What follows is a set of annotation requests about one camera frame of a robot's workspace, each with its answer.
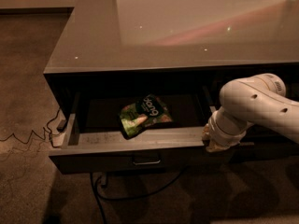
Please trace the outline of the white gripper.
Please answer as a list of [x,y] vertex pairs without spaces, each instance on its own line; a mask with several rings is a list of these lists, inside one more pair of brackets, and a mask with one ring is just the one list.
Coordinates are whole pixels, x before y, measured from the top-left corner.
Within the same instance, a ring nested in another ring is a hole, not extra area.
[[202,131],[202,140],[208,141],[206,151],[223,152],[238,145],[248,128],[247,121],[237,119],[224,109],[216,110]]

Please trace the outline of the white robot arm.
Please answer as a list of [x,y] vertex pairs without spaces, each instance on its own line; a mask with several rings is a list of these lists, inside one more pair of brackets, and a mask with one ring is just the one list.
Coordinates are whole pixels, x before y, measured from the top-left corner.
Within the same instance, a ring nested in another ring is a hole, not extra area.
[[299,143],[299,103],[286,97],[286,86],[274,74],[234,79],[219,94],[221,107],[206,124],[206,151],[221,152],[240,143],[248,128],[260,125]]

